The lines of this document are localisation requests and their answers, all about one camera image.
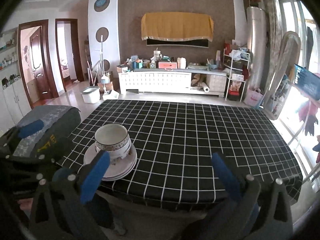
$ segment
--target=blue plastic basket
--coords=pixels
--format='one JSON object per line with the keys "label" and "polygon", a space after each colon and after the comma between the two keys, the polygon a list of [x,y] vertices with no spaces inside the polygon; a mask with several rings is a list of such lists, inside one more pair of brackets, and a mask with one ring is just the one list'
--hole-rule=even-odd
{"label": "blue plastic basket", "polygon": [[295,68],[294,84],[314,100],[320,100],[320,78],[306,68],[298,65],[295,65]]}

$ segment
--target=pink drawer box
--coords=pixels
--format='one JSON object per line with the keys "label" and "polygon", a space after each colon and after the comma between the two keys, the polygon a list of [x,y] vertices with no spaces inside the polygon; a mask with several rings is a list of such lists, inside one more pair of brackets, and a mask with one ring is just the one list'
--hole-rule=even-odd
{"label": "pink drawer box", "polygon": [[177,68],[177,62],[159,62],[159,68]]}

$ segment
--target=yellow cloth cover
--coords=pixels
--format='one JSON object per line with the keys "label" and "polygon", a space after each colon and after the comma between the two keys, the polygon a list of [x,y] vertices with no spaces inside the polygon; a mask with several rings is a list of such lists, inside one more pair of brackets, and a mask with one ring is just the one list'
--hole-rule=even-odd
{"label": "yellow cloth cover", "polygon": [[209,15],[184,12],[146,13],[141,20],[142,40],[192,41],[213,37],[213,20]]}

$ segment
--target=pink bag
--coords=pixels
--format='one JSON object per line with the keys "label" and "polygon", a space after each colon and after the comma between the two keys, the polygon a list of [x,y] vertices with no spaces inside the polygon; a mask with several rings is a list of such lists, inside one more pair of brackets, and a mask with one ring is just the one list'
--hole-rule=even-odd
{"label": "pink bag", "polygon": [[244,103],[248,106],[259,107],[261,101],[263,99],[263,95],[255,90],[248,90],[244,99]]}

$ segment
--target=metal screw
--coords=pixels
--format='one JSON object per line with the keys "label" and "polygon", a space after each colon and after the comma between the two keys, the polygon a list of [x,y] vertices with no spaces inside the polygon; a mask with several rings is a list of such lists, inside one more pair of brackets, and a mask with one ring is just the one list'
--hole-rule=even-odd
{"label": "metal screw", "polygon": [[39,181],[39,184],[40,184],[41,186],[43,186],[46,182],[47,182],[47,181],[46,181],[45,179],[41,179],[41,180]]}
{"label": "metal screw", "polygon": [[37,180],[41,180],[43,178],[43,175],[41,173],[38,173],[37,176],[36,176],[36,179]]}
{"label": "metal screw", "polygon": [[245,178],[246,178],[248,181],[254,181],[254,176],[251,175],[251,174],[248,174],[247,176],[245,176]]}
{"label": "metal screw", "polygon": [[276,184],[281,185],[281,184],[282,184],[282,179],[277,178],[277,179],[276,179]]}
{"label": "metal screw", "polygon": [[68,180],[69,181],[74,181],[76,179],[76,176],[74,175],[74,174],[70,174],[69,176],[68,176]]}

